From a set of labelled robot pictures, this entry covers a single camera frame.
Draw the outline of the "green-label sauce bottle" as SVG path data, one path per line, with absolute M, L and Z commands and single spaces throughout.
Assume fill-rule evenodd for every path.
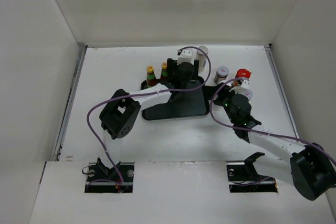
M 167 63 L 164 62 L 161 64 L 161 76 L 160 76 L 160 82 L 164 82 L 167 80 L 168 74 L 167 74 Z

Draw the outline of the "tall silver-capped white bottle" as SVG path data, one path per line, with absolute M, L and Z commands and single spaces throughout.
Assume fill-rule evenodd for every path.
M 208 48 L 205 46 L 199 46 L 199 50 L 196 51 L 196 60 L 199 61 L 198 72 L 201 73 L 205 70 L 205 66 L 207 63 L 206 55 L 208 54 Z

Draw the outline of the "red-label sauce bottle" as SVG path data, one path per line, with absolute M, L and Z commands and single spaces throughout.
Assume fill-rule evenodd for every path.
M 153 66 L 147 66 L 146 68 L 146 85 L 148 88 L 157 85 L 157 78 Z

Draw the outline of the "red-lid dark sauce jar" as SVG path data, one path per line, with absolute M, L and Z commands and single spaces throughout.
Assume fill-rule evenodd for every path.
M 238 69 L 233 82 L 233 87 L 240 86 L 244 80 L 249 81 L 251 72 L 245 68 Z

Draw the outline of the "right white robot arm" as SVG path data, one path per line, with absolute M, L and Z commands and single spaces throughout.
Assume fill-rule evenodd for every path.
M 260 175 L 278 178 L 293 185 L 310 201 L 335 188 L 335 159 L 317 143 L 267 131 L 251 115 L 245 87 L 221 83 L 206 89 L 209 105 L 221 106 L 230 120 L 230 124 L 223 126 L 233 129 L 239 139 L 276 156 L 267 160 L 264 153 L 255 153 L 246 158 L 243 172 L 248 179 Z

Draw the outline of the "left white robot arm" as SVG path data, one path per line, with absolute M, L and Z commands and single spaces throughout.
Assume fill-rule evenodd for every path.
M 122 138 L 132 130 L 139 114 L 147 121 L 177 119 L 208 113 L 204 83 L 198 77 L 199 61 L 179 62 L 169 58 L 162 64 L 161 77 L 156 78 L 152 66 L 140 91 L 127 93 L 117 90 L 102 109 L 101 127 L 111 140 L 106 140 L 107 153 L 120 161 Z

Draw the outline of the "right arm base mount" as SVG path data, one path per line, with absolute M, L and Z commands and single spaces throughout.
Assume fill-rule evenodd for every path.
M 256 152 L 243 161 L 226 163 L 229 191 L 231 193 L 277 193 L 276 180 L 272 177 L 259 175 L 254 162 L 265 156 Z

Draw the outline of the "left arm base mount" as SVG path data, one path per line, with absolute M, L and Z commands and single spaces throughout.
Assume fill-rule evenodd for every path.
M 85 166 L 82 169 L 82 174 L 86 176 L 85 193 L 133 193 L 135 163 L 119 162 L 117 168 L 124 182 L 121 181 L 115 168 L 104 165 L 100 158 L 97 158 L 95 163 Z

